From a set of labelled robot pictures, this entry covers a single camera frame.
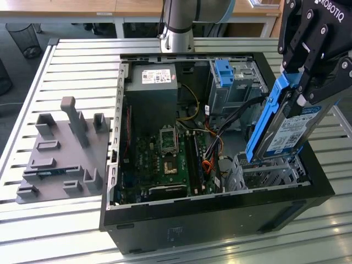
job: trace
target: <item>sticker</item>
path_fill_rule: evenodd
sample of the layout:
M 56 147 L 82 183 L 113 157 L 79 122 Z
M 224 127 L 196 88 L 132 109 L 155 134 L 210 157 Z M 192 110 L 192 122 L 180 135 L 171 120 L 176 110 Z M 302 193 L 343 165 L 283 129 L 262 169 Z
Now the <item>sticker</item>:
M 169 69 L 165 70 L 144 70 L 142 72 L 142 84 L 164 84 L 171 83 Z
M 214 178 L 214 183 L 220 188 L 220 180 L 217 177 Z
M 97 15 L 112 15 L 112 13 L 106 13 L 106 12 L 99 12 Z
M 267 152 L 278 154 L 293 148 L 307 130 L 306 124 L 320 111 L 321 107 L 303 108 L 302 114 L 297 117 L 285 119 L 271 141 Z
M 51 175 L 51 172 L 38 172 L 37 175 Z
M 207 104 L 204 106 L 204 110 L 205 110 L 205 115 L 206 115 L 206 116 L 209 116 L 209 114 L 210 114 L 210 107 L 209 107 Z

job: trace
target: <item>gray 3d printed holder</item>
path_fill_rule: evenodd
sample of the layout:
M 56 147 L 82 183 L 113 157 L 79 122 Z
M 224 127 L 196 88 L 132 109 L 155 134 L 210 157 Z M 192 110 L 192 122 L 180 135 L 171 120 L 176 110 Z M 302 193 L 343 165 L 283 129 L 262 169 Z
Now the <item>gray 3d printed holder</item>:
M 99 195 L 106 171 L 110 119 L 96 113 L 85 120 L 75 98 L 63 97 L 69 121 L 40 114 L 38 136 L 23 173 L 16 202 L 40 202 Z

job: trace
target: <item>open computer tower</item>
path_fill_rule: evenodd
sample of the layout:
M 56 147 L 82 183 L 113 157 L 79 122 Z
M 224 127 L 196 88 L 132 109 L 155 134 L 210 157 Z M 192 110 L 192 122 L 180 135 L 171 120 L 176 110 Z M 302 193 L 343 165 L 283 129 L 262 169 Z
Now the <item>open computer tower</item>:
M 123 254 L 279 230 L 334 195 L 309 142 L 247 162 L 262 53 L 121 55 L 118 78 L 100 229 Z

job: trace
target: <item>slotted metal surface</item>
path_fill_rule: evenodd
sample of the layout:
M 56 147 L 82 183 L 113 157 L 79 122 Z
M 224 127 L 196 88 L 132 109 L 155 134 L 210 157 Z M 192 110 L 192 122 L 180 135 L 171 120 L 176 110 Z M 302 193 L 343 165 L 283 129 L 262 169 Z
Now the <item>slotted metal surface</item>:
M 277 40 L 196 39 L 195 47 L 198 52 L 263 52 L 279 75 Z M 59 110 L 61 97 L 75 96 L 85 118 L 95 112 L 113 118 L 119 54 L 148 52 L 159 52 L 156 40 L 60 40 L 57 46 L 48 47 L 0 159 L 0 263 L 352 261 L 352 141 L 348 137 L 352 132 L 338 108 L 310 137 L 336 196 L 275 233 L 123 256 L 109 235 L 98 231 L 100 196 L 26 205 L 14 202 L 35 142 L 34 122 L 39 113 L 67 119 Z

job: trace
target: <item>ram slot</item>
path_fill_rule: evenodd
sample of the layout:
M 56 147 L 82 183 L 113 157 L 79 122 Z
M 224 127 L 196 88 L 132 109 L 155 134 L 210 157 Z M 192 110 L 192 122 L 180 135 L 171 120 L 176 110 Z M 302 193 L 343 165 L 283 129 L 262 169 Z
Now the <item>ram slot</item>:
M 202 184 L 199 177 L 198 157 L 194 143 L 194 135 L 188 134 L 184 137 L 184 140 L 191 192 L 194 195 L 198 195 L 202 190 Z

